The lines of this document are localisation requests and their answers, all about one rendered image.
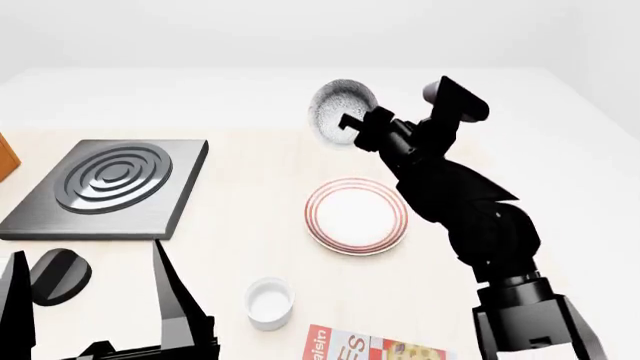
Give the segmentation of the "black round stove knob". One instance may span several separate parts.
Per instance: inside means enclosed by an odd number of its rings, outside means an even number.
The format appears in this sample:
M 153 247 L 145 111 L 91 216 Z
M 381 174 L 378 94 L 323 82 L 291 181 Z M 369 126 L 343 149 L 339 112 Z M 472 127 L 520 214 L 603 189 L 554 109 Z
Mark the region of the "black round stove knob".
M 91 266 L 75 251 L 47 251 L 30 271 L 32 300 L 43 307 L 60 305 L 77 296 L 91 276 Z

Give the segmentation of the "grey flat stove burner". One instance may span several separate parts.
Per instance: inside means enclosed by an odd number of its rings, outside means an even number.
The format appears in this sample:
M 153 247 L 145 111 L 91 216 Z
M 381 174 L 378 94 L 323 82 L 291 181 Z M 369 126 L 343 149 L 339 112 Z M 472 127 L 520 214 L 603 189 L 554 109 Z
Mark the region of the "grey flat stove burner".
M 80 140 L 0 222 L 0 239 L 170 239 L 208 152 L 207 140 Z

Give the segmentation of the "red and white cookie box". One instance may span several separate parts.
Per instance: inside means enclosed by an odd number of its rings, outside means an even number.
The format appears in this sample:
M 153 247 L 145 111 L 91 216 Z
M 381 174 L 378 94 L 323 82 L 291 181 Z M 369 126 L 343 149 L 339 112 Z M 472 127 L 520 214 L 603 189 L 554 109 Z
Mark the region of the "red and white cookie box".
M 457 360 L 446 350 L 312 324 L 302 360 Z

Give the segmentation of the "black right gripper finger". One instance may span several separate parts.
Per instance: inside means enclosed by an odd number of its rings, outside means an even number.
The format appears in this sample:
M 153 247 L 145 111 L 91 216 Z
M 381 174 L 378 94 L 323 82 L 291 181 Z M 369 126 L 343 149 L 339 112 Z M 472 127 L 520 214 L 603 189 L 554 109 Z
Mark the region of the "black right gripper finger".
M 375 107 L 367 113 L 366 119 L 370 122 L 391 122 L 395 114 L 384 107 Z
M 355 131 L 362 131 L 362 129 L 364 128 L 364 121 L 362 119 L 351 116 L 348 113 L 344 113 L 341 116 L 338 126 L 341 130 L 352 128 Z

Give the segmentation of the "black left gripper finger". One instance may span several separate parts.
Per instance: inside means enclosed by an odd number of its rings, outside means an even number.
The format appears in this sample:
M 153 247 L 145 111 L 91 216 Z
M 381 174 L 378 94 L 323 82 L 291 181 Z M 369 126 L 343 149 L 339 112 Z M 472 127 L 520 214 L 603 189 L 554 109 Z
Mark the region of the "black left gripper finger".
M 30 271 L 25 252 L 17 251 L 0 278 L 0 360 L 31 360 L 35 345 Z
M 162 243 L 153 241 L 153 269 L 163 320 L 205 320 L 206 315 L 177 275 Z

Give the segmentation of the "white ramekin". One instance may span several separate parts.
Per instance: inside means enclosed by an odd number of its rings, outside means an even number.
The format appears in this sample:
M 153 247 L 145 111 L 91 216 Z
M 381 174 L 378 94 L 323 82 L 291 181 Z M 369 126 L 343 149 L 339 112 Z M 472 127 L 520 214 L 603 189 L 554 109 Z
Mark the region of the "white ramekin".
M 292 317 L 295 293 L 281 278 L 265 277 L 254 281 L 244 296 L 244 305 L 251 325 L 262 332 L 272 332 L 285 326 Z

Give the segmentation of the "orange wooden cabinet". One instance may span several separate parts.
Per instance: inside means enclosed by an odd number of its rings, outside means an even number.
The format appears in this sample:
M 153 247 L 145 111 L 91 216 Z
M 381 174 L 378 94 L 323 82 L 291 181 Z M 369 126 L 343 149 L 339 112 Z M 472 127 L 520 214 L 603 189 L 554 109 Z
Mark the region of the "orange wooden cabinet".
M 3 134 L 0 133 L 0 182 L 7 178 L 21 165 L 12 147 L 9 145 Z

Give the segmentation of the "white plate with red rings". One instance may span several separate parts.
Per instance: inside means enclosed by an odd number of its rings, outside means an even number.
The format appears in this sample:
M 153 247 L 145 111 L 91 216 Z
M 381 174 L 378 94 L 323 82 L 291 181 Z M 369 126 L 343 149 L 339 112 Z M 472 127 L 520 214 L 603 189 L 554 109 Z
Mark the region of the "white plate with red rings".
M 408 210 L 395 191 L 363 178 L 336 179 L 313 191 L 304 206 L 311 238 L 340 254 L 380 254 L 402 241 Z

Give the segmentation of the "black speckled bowl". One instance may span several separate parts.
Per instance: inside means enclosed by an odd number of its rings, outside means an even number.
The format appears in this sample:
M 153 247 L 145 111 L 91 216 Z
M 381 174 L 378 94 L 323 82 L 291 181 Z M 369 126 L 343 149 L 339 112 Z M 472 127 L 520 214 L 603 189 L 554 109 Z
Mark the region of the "black speckled bowl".
M 356 80 L 337 79 L 326 83 L 313 95 L 308 119 L 311 128 L 321 140 L 333 146 L 351 146 L 358 132 L 353 128 L 341 129 L 343 115 L 363 120 L 365 113 L 378 106 L 371 90 Z

